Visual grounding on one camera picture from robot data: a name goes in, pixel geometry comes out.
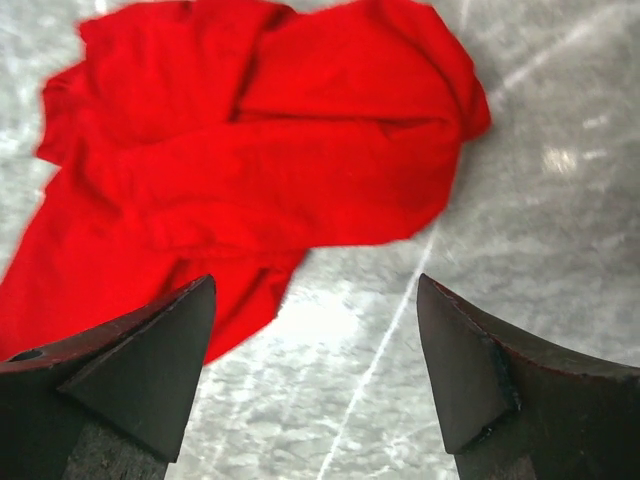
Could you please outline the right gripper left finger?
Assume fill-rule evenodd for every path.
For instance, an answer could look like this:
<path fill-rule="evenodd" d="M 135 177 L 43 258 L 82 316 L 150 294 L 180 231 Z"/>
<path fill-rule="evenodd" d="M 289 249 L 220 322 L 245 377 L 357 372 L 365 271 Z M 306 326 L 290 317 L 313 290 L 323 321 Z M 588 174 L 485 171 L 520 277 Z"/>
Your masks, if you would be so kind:
<path fill-rule="evenodd" d="M 1 364 L 4 479 L 162 479 L 213 328 L 211 276 Z"/>

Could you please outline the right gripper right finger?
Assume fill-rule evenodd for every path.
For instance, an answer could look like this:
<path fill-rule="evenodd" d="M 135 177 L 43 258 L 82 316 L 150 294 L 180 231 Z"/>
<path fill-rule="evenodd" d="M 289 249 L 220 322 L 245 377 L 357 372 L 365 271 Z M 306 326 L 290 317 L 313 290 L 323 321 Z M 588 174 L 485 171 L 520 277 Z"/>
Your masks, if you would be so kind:
<path fill-rule="evenodd" d="M 635 479 L 639 371 L 486 313 L 428 276 L 417 314 L 444 448 L 463 479 Z"/>

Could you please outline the bright red t-shirt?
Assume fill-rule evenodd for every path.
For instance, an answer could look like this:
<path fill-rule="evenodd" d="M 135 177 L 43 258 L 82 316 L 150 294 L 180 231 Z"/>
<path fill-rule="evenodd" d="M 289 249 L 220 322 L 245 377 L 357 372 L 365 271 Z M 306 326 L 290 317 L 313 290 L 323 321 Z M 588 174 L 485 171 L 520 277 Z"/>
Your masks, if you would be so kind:
<path fill-rule="evenodd" d="M 160 1 L 84 21 L 50 77 L 57 166 L 1 284 L 1 354 L 58 341 L 203 275 L 206 360 L 272 321 L 309 250 L 407 239 L 490 126 L 435 9 Z"/>

